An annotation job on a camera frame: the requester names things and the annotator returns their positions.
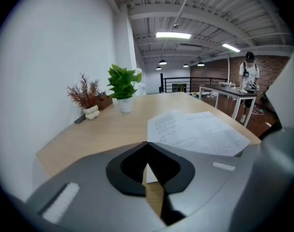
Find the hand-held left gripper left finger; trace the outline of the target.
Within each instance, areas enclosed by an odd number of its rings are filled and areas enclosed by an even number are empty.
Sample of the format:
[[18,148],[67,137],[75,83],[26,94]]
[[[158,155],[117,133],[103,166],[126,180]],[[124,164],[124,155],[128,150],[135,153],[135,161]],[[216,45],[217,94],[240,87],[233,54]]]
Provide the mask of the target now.
[[165,223],[146,200],[147,142],[85,156],[27,200],[44,232],[155,232]]

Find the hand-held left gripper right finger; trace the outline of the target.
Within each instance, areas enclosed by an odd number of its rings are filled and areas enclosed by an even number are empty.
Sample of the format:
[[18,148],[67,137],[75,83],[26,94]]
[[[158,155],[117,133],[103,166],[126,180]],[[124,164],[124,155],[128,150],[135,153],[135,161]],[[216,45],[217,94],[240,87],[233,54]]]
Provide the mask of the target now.
[[164,190],[159,228],[153,232],[229,232],[247,184],[255,146],[240,157],[197,153],[149,143],[148,162]]

